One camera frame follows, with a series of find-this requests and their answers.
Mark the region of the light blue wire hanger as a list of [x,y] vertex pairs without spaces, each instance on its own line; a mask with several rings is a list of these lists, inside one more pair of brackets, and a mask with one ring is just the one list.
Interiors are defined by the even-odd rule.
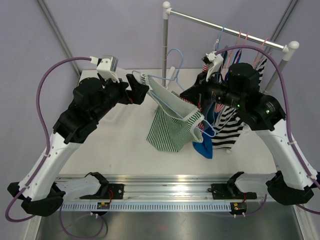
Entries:
[[154,84],[151,82],[151,79],[158,78],[158,76],[143,74],[137,70],[133,70],[132,72],[140,74],[140,81],[148,86],[151,86],[149,95],[154,98],[159,106],[166,106],[168,109],[170,109],[178,120],[182,121],[190,113],[198,113],[200,111],[197,106],[193,105],[192,103],[185,102],[185,100],[168,91],[165,86],[160,86],[158,84],[155,88]]

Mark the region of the green white striped tank top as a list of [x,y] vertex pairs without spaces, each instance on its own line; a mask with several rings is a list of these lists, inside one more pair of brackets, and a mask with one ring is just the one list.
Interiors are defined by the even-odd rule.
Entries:
[[[154,88],[160,85],[154,79],[150,81],[154,84]],[[179,152],[189,142],[203,142],[202,133],[199,129],[199,124],[203,120],[204,116],[201,111],[189,113],[184,120],[179,120],[165,105],[159,106],[157,103],[155,116],[146,140],[158,151]]]

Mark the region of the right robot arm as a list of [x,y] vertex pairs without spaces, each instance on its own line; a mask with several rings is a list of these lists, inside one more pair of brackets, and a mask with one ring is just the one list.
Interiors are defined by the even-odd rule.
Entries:
[[278,100],[259,91],[260,73],[248,63],[230,66],[227,81],[218,82],[217,72],[199,73],[194,85],[180,96],[205,108],[209,102],[225,105],[236,112],[264,142],[279,170],[266,182],[266,190],[278,203],[306,204],[319,185],[319,172],[311,167],[294,143],[289,113]]

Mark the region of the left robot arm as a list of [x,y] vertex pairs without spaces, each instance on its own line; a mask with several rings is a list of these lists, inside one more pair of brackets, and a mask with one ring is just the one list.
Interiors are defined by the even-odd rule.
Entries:
[[117,104],[140,105],[149,87],[136,80],[103,80],[101,75],[81,80],[73,90],[73,100],[53,126],[49,145],[20,182],[12,182],[7,190],[22,201],[22,209],[32,216],[48,217],[64,202],[81,199],[109,199],[109,181],[99,172],[84,178],[57,183],[55,179],[67,160],[97,129],[99,121]]

